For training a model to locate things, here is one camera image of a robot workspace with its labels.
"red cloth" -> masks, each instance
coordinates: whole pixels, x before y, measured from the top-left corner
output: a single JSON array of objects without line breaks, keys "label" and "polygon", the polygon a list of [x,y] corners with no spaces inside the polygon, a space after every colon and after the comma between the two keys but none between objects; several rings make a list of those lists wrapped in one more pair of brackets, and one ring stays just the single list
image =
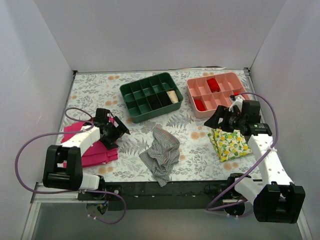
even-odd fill
[{"label": "red cloth", "polygon": [[219,92],[220,91],[220,87],[217,83],[217,80],[215,78],[210,78],[209,80],[206,81],[209,85],[209,88],[211,90],[212,93],[215,92]]},{"label": "red cloth", "polygon": [[203,112],[206,110],[206,108],[201,100],[195,99],[194,103],[195,103],[196,109],[198,109],[200,112]]},{"label": "red cloth", "polygon": [[[83,122],[76,122],[70,126],[64,128],[65,132],[80,131],[83,127]],[[64,143],[71,139],[75,134],[65,134],[61,143]],[[89,147],[87,151],[82,155],[82,167],[92,167],[96,165],[106,164],[110,161],[118,159],[118,150],[116,148],[108,150],[102,142],[96,141],[93,146]]]}]

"beige cloth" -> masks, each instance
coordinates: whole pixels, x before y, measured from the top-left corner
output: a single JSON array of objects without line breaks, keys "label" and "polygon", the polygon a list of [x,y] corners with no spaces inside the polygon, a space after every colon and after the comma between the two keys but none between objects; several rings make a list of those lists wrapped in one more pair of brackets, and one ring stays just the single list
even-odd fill
[{"label": "beige cloth", "polygon": [[166,93],[168,94],[173,104],[179,102],[176,91],[172,90],[172,91],[167,91]]}]

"lemon pattern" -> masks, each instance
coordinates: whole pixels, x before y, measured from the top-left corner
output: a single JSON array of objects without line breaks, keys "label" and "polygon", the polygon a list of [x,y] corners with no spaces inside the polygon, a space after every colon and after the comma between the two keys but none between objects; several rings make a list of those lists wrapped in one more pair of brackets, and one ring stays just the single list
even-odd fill
[{"label": "lemon pattern", "polygon": [[212,129],[208,137],[221,162],[252,153],[239,130],[230,133],[221,129]]}]

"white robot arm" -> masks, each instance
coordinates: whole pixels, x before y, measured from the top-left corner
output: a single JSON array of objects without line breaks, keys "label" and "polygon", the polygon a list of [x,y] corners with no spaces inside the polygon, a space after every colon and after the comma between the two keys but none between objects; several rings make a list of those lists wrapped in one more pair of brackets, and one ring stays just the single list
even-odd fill
[{"label": "white robot arm", "polygon": [[[253,205],[254,215],[259,222],[295,223],[306,194],[304,188],[296,186],[287,175],[277,150],[270,149],[273,137],[269,126],[260,123],[260,103],[244,100],[241,96],[231,96],[231,100],[233,103],[230,108],[218,106],[204,125],[225,132],[240,130],[257,160],[270,150],[258,165],[262,185],[248,175],[232,191],[244,196]],[[242,175],[233,173],[228,180],[234,183]]]},{"label": "white robot arm", "polygon": [[[43,185],[47,188],[66,190],[99,190],[103,178],[83,172],[82,155],[95,142],[101,141],[110,150],[118,147],[115,141],[123,134],[130,134],[128,128],[108,109],[97,108],[91,124],[84,125],[81,130],[68,141],[60,145],[48,147],[45,158]],[[66,168],[58,164],[66,162]]]}]

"green organizer tray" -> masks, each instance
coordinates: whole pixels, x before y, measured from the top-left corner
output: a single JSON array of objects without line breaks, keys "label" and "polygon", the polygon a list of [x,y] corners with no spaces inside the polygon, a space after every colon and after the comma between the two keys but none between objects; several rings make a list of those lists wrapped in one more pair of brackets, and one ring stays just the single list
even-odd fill
[{"label": "green organizer tray", "polygon": [[[178,97],[177,103],[172,103],[167,94],[172,90]],[[124,84],[120,92],[135,124],[178,110],[184,100],[168,72]]]}]

